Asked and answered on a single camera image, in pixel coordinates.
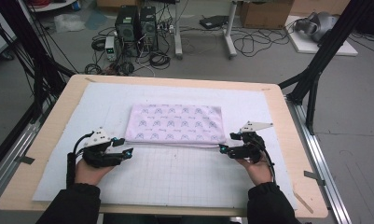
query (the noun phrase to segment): folded towel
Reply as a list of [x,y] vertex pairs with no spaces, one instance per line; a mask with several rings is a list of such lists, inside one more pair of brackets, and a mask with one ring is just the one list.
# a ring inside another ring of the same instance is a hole
[[221,107],[134,105],[125,140],[133,143],[217,147],[226,142]]

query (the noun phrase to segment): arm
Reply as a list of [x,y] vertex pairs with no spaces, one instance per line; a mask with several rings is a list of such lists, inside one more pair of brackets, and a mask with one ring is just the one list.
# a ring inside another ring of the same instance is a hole
[[295,212],[280,188],[272,182],[270,168],[264,155],[253,164],[237,160],[253,181],[255,187],[248,190],[247,218],[249,224],[299,224]]
[[81,160],[76,165],[76,183],[62,189],[36,223],[95,224],[99,216],[100,189],[96,187],[113,167],[94,168]]

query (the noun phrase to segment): person's right hand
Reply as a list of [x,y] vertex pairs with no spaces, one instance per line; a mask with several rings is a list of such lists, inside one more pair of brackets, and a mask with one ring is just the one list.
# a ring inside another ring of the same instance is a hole
[[255,164],[253,164],[252,161],[247,160],[236,161],[245,168],[256,186],[272,181],[270,167],[264,155],[262,155],[261,160]]

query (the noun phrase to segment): hand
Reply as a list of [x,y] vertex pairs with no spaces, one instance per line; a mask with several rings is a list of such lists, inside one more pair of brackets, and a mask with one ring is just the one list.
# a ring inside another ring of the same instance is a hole
[[262,155],[261,161],[255,164],[247,160],[236,161],[245,168],[256,186],[272,181],[271,171],[264,155]]
[[114,166],[94,168],[93,166],[88,165],[84,159],[80,160],[76,164],[76,184],[89,184],[89,185],[98,185],[100,180],[108,172],[110,172]]

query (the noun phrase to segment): white plastic bag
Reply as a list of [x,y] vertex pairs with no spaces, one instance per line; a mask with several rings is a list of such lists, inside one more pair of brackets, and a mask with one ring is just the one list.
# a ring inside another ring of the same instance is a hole
[[84,22],[77,15],[62,14],[55,17],[55,26],[57,33],[68,31],[80,31],[85,29]]

